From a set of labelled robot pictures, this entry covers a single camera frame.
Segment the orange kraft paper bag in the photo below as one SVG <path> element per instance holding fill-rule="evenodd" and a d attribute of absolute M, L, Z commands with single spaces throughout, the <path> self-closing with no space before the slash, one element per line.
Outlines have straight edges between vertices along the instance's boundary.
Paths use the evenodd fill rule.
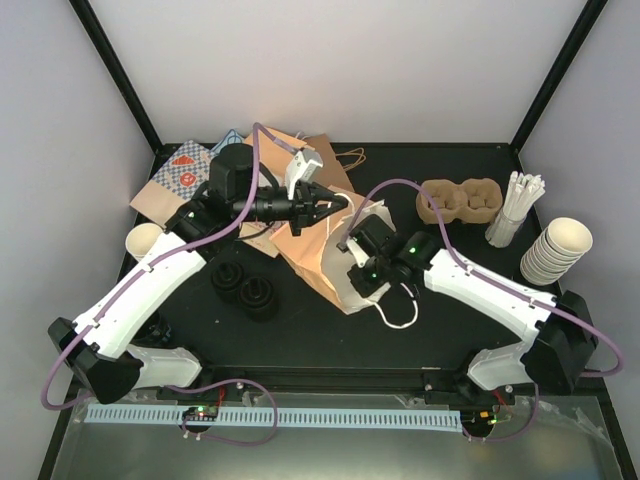
<path fill-rule="evenodd" d="M 391 285 L 385 283 L 375 288 L 372 294 L 360 296 L 348 278 L 348 271 L 353 266 L 363 265 L 364 257 L 361 253 L 343 253 L 337 248 L 358 208 L 362 209 L 359 216 L 361 220 L 376 214 L 385 225 L 393 227 L 389 209 L 384 201 L 366 202 L 355 193 L 339 192 L 338 197 L 348 202 L 347 208 L 303 229 L 298 236 L 294 236 L 288 226 L 283 226 L 270 237 L 271 243 L 299 277 L 342 313 L 352 315 L 373 307 L 387 327 L 395 330 L 409 328 L 419 316 L 415 295 L 409 295 L 414 309 L 412 318 L 402 324 L 389 321 L 379 301 L 390 290 Z"/>

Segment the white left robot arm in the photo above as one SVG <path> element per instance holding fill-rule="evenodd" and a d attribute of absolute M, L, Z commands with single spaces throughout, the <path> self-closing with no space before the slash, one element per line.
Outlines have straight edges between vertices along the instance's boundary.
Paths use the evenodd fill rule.
<path fill-rule="evenodd" d="M 347 205 L 312 181 L 323 161 L 312 148 L 294 151 L 283 185 L 262 187 L 259 149 L 225 146 L 209 178 L 181 205 L 150 251 L 109 293 L 73 320 L 56 319 L 48 335 L 60 352 L 50 372 L 67 365 L 102 404 L 148 387 L 182 389 L 193 399 L 214 388 L 213 372 L 189 350 L 136 346 L 133 339 L 161 304 L 239 235 L 246 221 L 286 221 L 293 235 Z"/>

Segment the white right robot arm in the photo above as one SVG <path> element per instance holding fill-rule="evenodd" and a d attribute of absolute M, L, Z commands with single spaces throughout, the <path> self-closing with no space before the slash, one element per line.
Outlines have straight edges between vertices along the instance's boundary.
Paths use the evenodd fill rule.
<path fill-rule="evenodd" d="M 360 221 L 342 243 L 355 263 L 349 280 L 361 297 L 385 285 L 420 288 L 447 295 L 510 330 L 517 342 L 471 356 L 454 379 L 457 396 L 476 403 L 490 390 L 535 383 L 554 395 L 570 395 L 598 341 L 586 301 L 530 289 L 448 251 L 433 236 L 405 237 L 373 214 Z"/>

